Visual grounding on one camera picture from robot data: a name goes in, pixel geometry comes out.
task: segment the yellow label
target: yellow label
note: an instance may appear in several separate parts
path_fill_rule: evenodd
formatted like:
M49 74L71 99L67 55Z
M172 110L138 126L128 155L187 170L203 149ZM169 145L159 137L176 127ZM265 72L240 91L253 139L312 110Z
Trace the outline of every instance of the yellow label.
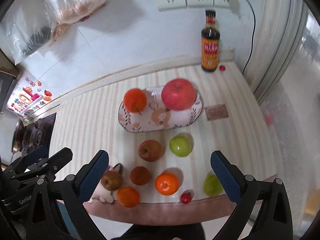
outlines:
M215 69L218 66L219 40L202 38L201 65L206 69Z

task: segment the plate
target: plate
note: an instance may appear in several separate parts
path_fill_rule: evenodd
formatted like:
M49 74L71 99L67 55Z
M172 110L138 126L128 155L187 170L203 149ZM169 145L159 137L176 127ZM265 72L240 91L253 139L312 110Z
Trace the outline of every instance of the plate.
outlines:
M181 128L191 125L202 112L202 99L197 92L194 104L183 111L173 111L165 107L161 99L164 86L147 88L147 105L143 112L132 113L125 109L122 102L119 107L119 123L130 133L153 132Z

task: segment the screw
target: screw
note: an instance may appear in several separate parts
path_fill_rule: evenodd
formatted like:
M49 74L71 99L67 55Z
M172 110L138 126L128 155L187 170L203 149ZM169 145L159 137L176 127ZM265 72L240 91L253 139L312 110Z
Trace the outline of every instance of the screw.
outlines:
M281 184L282 184L282 180L281 180L281 179L279 179L279 178L276 178L276 184L281 185Z
M247 181L253 181L253 176L251 176L251 175L246 175L246 176L245 176L245 179L246 179Z
M69 175L66 177L67 181L72 181L74 178L75 178L75 176L72 175L72 174L69 174Z
M41 185L44 182L44 179L38 179L37 184Z

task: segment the soy sauce bottle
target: soy sauce bottle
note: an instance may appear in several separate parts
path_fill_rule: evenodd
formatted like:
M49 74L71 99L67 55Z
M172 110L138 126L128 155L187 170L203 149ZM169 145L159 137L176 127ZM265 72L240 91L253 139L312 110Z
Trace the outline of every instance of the soy sauce bottle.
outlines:
M201 67L213 72L218 67L220 32L216 28L216 11L205 11L205 28L201 31Z

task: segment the green fruit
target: green fruit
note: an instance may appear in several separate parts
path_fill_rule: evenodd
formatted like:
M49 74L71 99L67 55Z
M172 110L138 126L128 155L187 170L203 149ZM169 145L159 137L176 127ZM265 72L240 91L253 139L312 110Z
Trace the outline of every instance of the green fruit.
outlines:
M210 174L203 182L203 190L209 197L216 197L223 191L223 187L217 176Z
M190 154L190 144L182 135L177 135L170 140L170 150L178 157L187 157Z

